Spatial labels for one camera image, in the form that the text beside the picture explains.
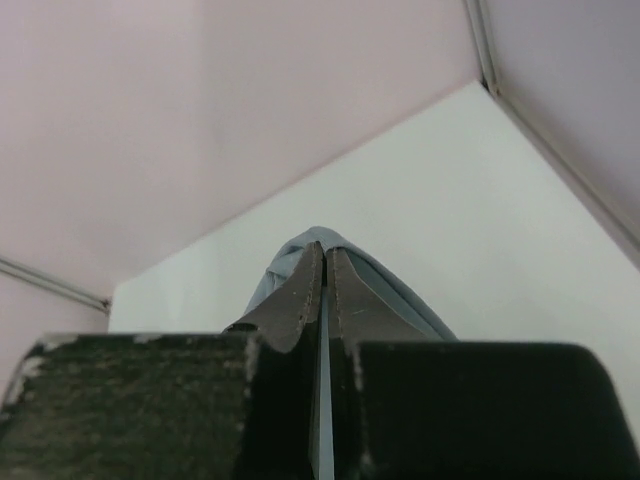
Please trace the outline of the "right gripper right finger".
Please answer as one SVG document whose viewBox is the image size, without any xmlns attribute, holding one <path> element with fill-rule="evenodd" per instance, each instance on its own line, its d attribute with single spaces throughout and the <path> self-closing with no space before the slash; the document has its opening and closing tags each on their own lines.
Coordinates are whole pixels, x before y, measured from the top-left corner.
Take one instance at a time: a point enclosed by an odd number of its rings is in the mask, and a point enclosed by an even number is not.
<svg viewBox="0 0 640 480">
<path fill-rule="evenodd" d="M 635 479 L 610 376 L 566 343 L 460 342 L 406 322 L 326 255 L 339 479 Z"/>
</svg>

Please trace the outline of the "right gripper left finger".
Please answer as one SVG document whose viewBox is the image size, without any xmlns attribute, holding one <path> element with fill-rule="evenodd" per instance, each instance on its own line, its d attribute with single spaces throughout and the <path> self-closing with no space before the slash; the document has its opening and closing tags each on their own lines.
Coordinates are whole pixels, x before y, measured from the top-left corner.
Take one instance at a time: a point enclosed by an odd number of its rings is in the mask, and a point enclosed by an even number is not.
<svg viewBox="0 0 640 480">
<path fill-rule="evenodd" d="M 1 406 L 5 479 L 309 479 L 324 254 L 218 334 L 56 334 Z"/>
</svg>

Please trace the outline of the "blue-grey t shirt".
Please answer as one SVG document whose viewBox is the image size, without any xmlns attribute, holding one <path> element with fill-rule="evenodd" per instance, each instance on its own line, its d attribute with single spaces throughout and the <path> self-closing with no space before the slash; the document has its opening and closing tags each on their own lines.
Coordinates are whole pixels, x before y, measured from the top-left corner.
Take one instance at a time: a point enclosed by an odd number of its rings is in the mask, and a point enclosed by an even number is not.
<svg viewBox="0 0 640 480">
<path fill-rule="evenodd" d="M 280 248 L 233 326 L 254 333 L 259 349 L 244 478 L 360 478 L 353 346 L 455 338 L 394 273 L 325 227 Z"/>
</svg>

